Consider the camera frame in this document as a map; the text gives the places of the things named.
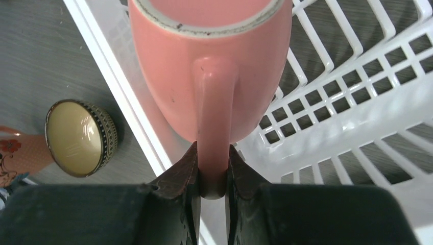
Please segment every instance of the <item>white dish rack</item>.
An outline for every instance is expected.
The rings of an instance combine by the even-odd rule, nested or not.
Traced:
[[[433,141],[412,130],[422,125],[433,131],[433,72],[424,65],[433,62],[433,47],[430,45],[420,52],[411,47],[411,42],[418,38],[433,43],[432,7],[428,0],[414,0],[418,20],[396,35],[381,2],[367,0],[384,38],[364,53],[337,1],[320,1],[326,1],[334,14],[353,49],[352,57],[335,67],[305,13],[305,8],[316,1],[293,0],[293,13],[325,69],[307,83],[294,53],[289,51],[287,58],[299,86],[287,96],[278,89],[266,112],[266,123],[238,142],[236,148],[250,166],[271,182],[280,182],[283,177],[285,182],[295,184],[327,184],[328,172],[323,168],[326,164],[334,169],[339,183],[357,184],[342,162],[342,155],[350,153],[374,184],[397,198],[420,242],[433,244],[433,175],[387,141],[398,135],[403,142],[433,156]],[[119,0],[64,2],[153,171],[160,175],[179,160],[190,144],[172,130],[150,95],[136,58],[128,8]],[[401,50],[406,59],[390,64],[387,54],[395,50]],[[382,71],[368,76],[363,66],[373,61],[380,64]],[[398,73],[405,69],[412,69],[415,74],[409,82],[398,78]],[[344,77],[350,72],[356,72],[360,82],[347,86]],[[338,91],[330,92],[327,87],[331,85],[339,88]],[[361,92],[367,97],[360,101],[355,95]],[[312,94],[320,101],[312,103],[308,99]],[[291,107],[293,104],[298,105],[297,109]],[[285,114],[283,119],[274,117],[273,112],[277,111]],[[390,182],[381,173],[381,167],[363,151],[369,144],[379,148],[403,170],[408,180]],[[302,179],[305,171],[311,173],[311,180]],[[226,239],[225,217],[221,215],[224,201],[203,200],[202,207],[205,209],[202,209],[200,243],[223,244]]]

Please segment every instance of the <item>gray surface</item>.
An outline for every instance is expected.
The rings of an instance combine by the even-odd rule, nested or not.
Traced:
[[[55,164],[40,183],[143,183],[155,178],[62,0],[0,0],[0,125],[42,134],[50,106],[79,99],[106,109],[121,143],[91,177],[64,174]]]

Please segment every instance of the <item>mug handle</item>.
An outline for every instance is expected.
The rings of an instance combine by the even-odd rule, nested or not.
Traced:
[[[0,126],[0,131],[6,132],[6,133],[10,133],[10,134],[13,134],[13,135],[16,135],[16,136],[24,134],[23,132],[21,132],[19,130],[16,130],[16,129],[13,129],[13,128],[9,128],[9,127],[3,126],[3,125]]]
[[[230,59],[217,57],[196,60],[193,70],[200,195],[218,199],[226,192],[233,94],[239,71]]]

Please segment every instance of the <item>small bowl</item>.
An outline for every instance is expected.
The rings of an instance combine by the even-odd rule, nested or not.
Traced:
[[[87,102],[62,100],[51,106],[45,140],[54,161],[74,177],[101,169],[117,149],[117,131],[108,113]]]

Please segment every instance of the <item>bowl rim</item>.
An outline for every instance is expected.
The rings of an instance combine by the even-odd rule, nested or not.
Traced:
[[[101,155],[99,157],[99,161],[96,164],[95,168],[92,169],[92,171],[86,173],[86,174],[78,174],[76,172],[71,171],[70,169],[66,168],[64,165],[62,165],[61,163],[59,163],[59,161],[57,160],[56,156],[54,155],[51,146],[50,146],[50,140],[48,139],[48,135],[47,135],[47,129],[48,129],[48,121],[50,120],[50,115],[52,113],[52,111],[59,106],[60,104],[66,103],[66,102],[72,102],[75,103],[79,106],[81,106],[82,108],[84,108],[87,113],[89,113],[89,115],[92,117],[92,119],[95,121],[97,128],[98,128],[98,132],[99,132],[99,137],[100,137],[100,141],[101,141]],[[96,171],[98,171],[101,166],[104,165],[105,160],[107,159],[107,154],[104,154],[104,149],[106,148],[105,145],[108,145],[107,142],[107,137],[104,137],[105,134],[105,130],[104,126],[100,123],[100,119],[96,116],[96,113],[93,112],[93,110],[87,106],[87,102],[83,102],[83,101],[79,101],[79,100],[74,100],[74,99],[65,99],[65,100],[60,100],[58,102],[55,102],[49,109],[48,113],[46,114],[45,117],[45,126],[44,126],[44,135],[45,135],[45,142],[46,145],[48,146],[48,149],[50,150],[50,154],[51,157],[53,158],[54,162],[67,174],[73,176],[73,177],[77,177],[77,178],[85,178],[88,177],[90,175],[93,175]]]

